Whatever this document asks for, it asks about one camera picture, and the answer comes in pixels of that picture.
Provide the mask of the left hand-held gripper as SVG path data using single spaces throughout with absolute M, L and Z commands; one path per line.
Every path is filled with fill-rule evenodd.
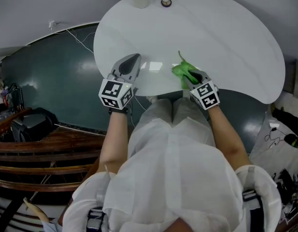
M 106 107 L 123 110 L 134 96 L 135 80 L 141 66 L 139 53 L 118 60 L 111 72 L 103 79 L 99 98 Z

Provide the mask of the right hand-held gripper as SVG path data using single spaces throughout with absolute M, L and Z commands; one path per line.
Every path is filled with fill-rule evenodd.
M 190 93 L 203 110 L 208 110 L 220 104 L 219 89 L 213 83 L 206 72 L 200 70 L 189 70 L 186 84 Z

